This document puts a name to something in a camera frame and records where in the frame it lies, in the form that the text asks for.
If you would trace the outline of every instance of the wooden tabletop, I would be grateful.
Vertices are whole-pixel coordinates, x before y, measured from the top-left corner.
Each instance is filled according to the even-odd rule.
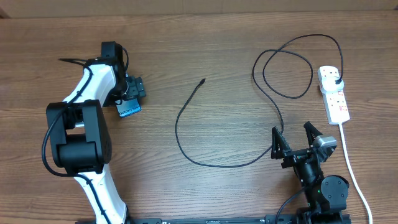
[[[209,164],[253,160],[271,145],[271,128],[280,127],[274,106],[251,79],[253,63],[263,50],[305,34],[328,34],[341,45],[351,164],[374,222],[397,223],[396,11],[0,19],[0,30],[0,223],[58,224],[94,217],[75,180],[45,170],[40,146],[46,106],[62,101],[81,78],[81,67],[57,59],[97,57],[101,42],[110,40],[127,48],[128,72],[142,77],[147,91],[142,111],[134,116],[120,119],[116,108],[103,109],[113,143],[111,172],[131,214],[170,219],[276,213],[300,188],[291,168],[282,169],[270,154],[236,169],[192,164],[177,147],[174,125],[194,87],[206,78],[180,118],[183,148]],[[336,46],[324,37],[308,37],[287,49],[309,59],[315,77],[297,100],[278,96],[261,82],[282,112],[284,136],[294,149],[307,147],[303,124],[308,120],[334,135],[338,148],[322,169],[352,183],[316,74],[322,65],[340,69]],[[256,68],[259,81],[266,58]],[[276,55],[266,73],[270,84],[287,95],[302,93],[310,79],[308,65],[286,54]],[[352,184],[347,203],[344,213],[353,223],[367,223]],[[305,205],[301,196],[284,212]]]

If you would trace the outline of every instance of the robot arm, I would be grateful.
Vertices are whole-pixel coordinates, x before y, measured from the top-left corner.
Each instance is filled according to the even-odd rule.
[[[121,45],[103,42],[101,57],[85,61],[83,77],[72,93],[46,110],[49,127],[62,113],[50,132],[53,160],[83,187],[96,216],[90,223],[129,223],[127,206],[109,170],[111,139],[102,111],[102,107],[116,105],[120,117],[125,117],[141,110],[139,99],[146,95],[142,80],[130,77],[126,69]],[[84,127],[84,134],[66,132],[79,127]]]

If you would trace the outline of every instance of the white plug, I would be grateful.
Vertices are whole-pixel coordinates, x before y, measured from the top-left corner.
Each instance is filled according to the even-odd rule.
[[[343,92],[344,81],[336,84],[336,80],[340,78],[338,69],[332,66],[322,66],[318,70],[318,77],[329,124],[348,121],[349,113]]]
[[[340,78],[338,69],[333,66],[322,66],[318,69],[319,87],[322,93],[333,93],[343,90],[344,81],[339,84],[336,81]]]

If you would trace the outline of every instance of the white cable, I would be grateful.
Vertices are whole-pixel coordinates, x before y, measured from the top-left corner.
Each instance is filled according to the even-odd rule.
[[[343,125],[341,123],[339,123],[338,127],[340,128],[341,142],[343,143],[343,151],[344,151],[344,156],[346,158],[349,174],[350,174],[350,176],[351,176],[351,178],[352,178],[352,180],[354,182],[354,186],[355,186],[356,190],[358,191],[359,196],[361,197],[361,199],[363,201],[363,204],[366,207],[366,210],[368,211],[369,224],[373,224],[373,217],[372,217],[371,208],[369,207],[368,202],[365,199],[365,196],[362,194],[361,189],[359,189],[358,183],[356,182],[356,179],[355,179],[355,176],[354,176],[354,172],[353,172],[353,170],[351,168],[351,164],[349,163],[347,147],[346,147],[346,140],[344,138],[344,132],[343,132]]]

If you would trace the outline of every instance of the power strip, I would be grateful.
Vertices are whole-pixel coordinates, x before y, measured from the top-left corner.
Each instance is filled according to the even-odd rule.
[[[349,120],[349,113],[347,101],[343,92],[344,83],[343,81],[338,84],[335,83],[335,80],[338,77],[338,69],[335,67],[322,66],[318,70],[319,87],[323,95],[323,101],[325,102],[326,115],[328,116],[329,124],[338,124],[339,126],[341,143],[343,144],[344,157],[346,159],[349,174],[353,180],[355,189],[358,191],[358,194],[366,207],[369,217],[369,224],[373,224],[371,209],[365,199],[365,196],[362,194],[358,183],[356,182],[353,169],[349,163],[346,140],[343,132],[343,123]]]
[[[325,91],[325,86],[322,85],[323,80],[334,80],[339,76],[338,69],[332,66],[322,66],[318,70],[320,89],[325,102],[329,124],[339,124],[349,120],[347,101],[342,87],[337,86],[334,91],[329,87],[328,91]]]

